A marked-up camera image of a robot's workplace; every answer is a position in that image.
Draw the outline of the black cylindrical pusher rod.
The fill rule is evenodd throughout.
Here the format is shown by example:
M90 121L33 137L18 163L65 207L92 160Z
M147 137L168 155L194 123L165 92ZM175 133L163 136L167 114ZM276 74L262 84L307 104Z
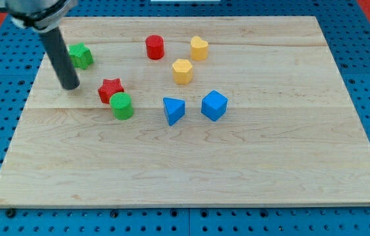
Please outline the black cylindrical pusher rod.
M59 27L40 33L39 37L62 88L65 90L77 88L80 81Z

